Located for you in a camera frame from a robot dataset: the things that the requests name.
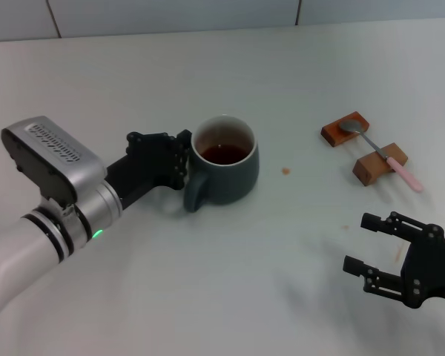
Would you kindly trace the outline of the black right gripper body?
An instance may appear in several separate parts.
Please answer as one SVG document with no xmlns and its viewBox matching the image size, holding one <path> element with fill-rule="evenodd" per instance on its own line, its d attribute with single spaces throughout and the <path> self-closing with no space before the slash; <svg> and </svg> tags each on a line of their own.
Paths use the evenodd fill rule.
<svg viewBox="0 0 445 356">
<path fill-rule="evenodd" d="M 410 243 L 400 270 L 403 304 L 418 309 L 433 297 L 445 299 L 444 230 L 428 224 Z"/>
</svg>

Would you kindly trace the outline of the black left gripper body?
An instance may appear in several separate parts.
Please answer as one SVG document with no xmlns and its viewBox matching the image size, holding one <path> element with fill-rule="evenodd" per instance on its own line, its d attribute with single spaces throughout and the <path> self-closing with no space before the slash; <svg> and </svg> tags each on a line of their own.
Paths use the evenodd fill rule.
<svg viewBox="0 0 445 356">
<path fill-rule="evenodd" d="M 108 166 L 105 180 L 126 209 L 155 187 L 178 189 L 177 138 L 167 133 L 127 135 L 126 155 Z"/>
</svg>

